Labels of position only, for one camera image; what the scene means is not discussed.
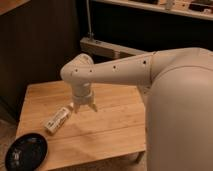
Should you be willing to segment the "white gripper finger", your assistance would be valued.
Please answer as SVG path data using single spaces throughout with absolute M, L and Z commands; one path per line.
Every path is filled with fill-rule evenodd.
M 79 109 L 80 109 L 80 105 L 78 105 L 78 104 L 73 104 L 73 110 L 74 110 L 74 112 L 75 112 L 76 114 L 78 113 Z
M 90 104 L 89 104 L 89 107 L 90 107 L 92 110 L 94 110 L 95 112 L 98 111 L 97 106 L 96 106 L 95 103 L 90 103 Z

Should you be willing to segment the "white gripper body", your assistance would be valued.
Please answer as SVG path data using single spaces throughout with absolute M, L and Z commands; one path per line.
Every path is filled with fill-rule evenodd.
M 72 99 L 75 105 L 87 105 L 94 101 L 94 93 L 92 90 L 86 94 L 81 94 L 78 91 L 74 91 L 72 94 Z

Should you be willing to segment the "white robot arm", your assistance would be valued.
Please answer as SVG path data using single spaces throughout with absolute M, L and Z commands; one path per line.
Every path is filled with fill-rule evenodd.
M 95 64 L 80 54 L 60 71 L 74 107 L 93 83 L 145 87 L 147 171 L 213 171 L 213 51 L 180 48 Z

